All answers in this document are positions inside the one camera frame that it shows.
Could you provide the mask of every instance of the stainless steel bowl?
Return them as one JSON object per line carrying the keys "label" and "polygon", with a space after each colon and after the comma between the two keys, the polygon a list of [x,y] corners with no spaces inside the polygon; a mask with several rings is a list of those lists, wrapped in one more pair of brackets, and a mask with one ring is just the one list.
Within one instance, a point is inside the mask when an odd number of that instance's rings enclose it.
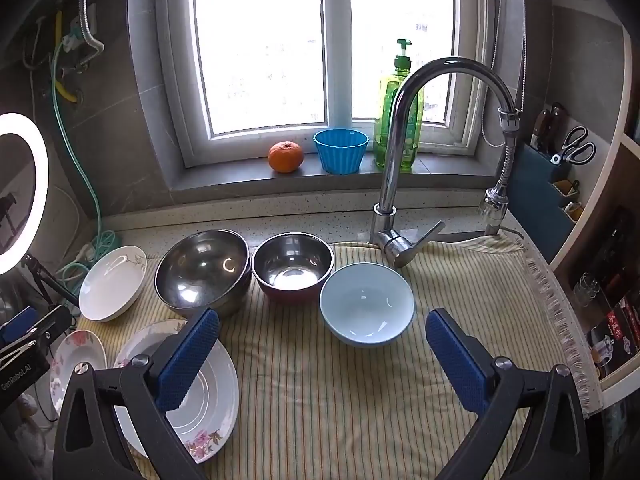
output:
{"label": "stainless steel bowl", "polygon": [[255,251],[252,272],[260,288],[279,303],[316,300],[334,267],[334,252],[317,236],[284,233]]}
{"label": "stainless steel bowl", "polygon": [[156,293],[180,316],[189,317],[201,306],[230,316],[243,304],[250,268],[249,247],[238,233],[204,231],[164,255],[156,270]]}

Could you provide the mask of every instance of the green plastic bottle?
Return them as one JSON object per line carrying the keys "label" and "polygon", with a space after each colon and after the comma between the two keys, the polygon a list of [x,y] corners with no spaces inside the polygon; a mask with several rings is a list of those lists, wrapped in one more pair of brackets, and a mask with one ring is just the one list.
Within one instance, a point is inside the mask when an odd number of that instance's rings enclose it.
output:
{"label": "green plastic bottle", "polygon": [[[396,97],[396,92],[402,81],[406,79],[411,70],[411,59],[406,55],[406,48],[411,45],[409,40],[398,40],[401,48],[400,56],[396,56],[394,66],[396,72],[383,77],[380,80],[380,107],[376,115],[376,123],[373,130],[373,152],[376,164],[380,168],[385,166],[386,144],[389,138],[389,123],[391,118],[391,106]],[[424,88],[420,88],[418,95],[411,104],[409,119],[406,127],[404,150],[402,150],[402,163],[400,170],[407,171],[415,160],[420,141],[420,127],[422,126],[422,111],[424,108]]]}

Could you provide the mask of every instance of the orange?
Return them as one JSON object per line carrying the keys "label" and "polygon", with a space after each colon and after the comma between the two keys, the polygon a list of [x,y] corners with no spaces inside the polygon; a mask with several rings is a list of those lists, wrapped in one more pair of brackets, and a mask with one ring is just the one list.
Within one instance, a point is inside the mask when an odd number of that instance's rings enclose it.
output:
{"label": "orange", "polygon": [[302,164],[305,153],[295,142],[285,140],[274,144],[269,150],[269,165],[278,173],[291,173]]}

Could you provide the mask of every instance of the blue gripper pad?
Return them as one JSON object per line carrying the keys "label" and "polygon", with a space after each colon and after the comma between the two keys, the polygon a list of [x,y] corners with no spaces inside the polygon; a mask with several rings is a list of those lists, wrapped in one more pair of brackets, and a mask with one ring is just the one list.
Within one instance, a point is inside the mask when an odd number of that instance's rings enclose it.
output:
{"label": "blue gripper pad", "polygon": [[32,306],[28,306],[23,311],[16,314],[11,320],[0,326],[0,339],[4,344],[18,341],[25,335],[33,325],[40,320],[38,311]]}
{"label": "blue gripper pad", "polygon": [[437,310],[427,316],[425,329],[427,342],[460,403],[468,412],[482,415],[489,407],[487,377]]}
{"label": "blue gripper pad", "polygon": [[215,345],[219,330],[218,315],[213,310],[207,310],[169,359],[158,376],[156,406],[161,413],[176,410],[180,406]]}

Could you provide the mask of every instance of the faucet hose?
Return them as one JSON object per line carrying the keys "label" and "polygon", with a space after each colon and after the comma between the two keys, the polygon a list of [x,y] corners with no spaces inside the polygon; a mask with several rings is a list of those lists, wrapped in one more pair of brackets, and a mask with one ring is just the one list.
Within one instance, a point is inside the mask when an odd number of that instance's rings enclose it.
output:
{"label": "faucet hose", "polygon": [[91,33],[91,29],[89,28],[89,20],[86,15],[86,0],[78,0],[79,7],[79,17],[80,17],[80,30],[82,30],[82,37],[86,41],[86,44],[90,47],[93,47],[95,52],[92,52],[88,56],[86,56],[80,63],[79,66],[84,66],[89,61],[91,61],[94,57],[99,56],[104,50],[104,43],[96,40],[94,35]]}
{"label": "faucet hose", "polygon": [[500,173],[500,178],[498,179],[498,184],[504,187],[507,186],[507,183],[509,181],[511,168],[513,168],[513,159],[516,153],[515,139],[507,140],[510,140],[511,142],[507,142],[507,150],[504,154],[504,164],[502,165],[502,172]]}

